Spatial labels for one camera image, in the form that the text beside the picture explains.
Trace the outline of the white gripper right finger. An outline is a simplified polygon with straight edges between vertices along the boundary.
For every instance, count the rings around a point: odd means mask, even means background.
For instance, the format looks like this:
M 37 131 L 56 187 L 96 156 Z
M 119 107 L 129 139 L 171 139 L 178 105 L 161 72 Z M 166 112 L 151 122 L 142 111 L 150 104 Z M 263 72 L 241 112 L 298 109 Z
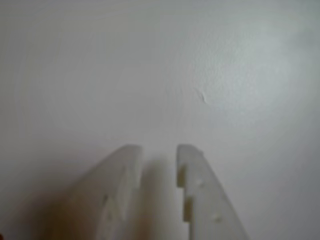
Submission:
M 183 190 L 183 221 L 190 240 L 247 240 L 240 218 L 203 152 L 191 144 L 176 149 L 176 185 Z

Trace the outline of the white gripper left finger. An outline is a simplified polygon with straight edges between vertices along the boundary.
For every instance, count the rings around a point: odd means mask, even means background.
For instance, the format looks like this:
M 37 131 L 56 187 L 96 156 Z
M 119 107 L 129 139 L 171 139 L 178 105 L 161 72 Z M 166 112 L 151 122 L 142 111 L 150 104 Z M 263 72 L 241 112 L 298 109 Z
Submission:
M 53 240 L 111 240 L 140 187 L 143 148 L 118 148 L 86 173 L 62 198 L 51 224 Z

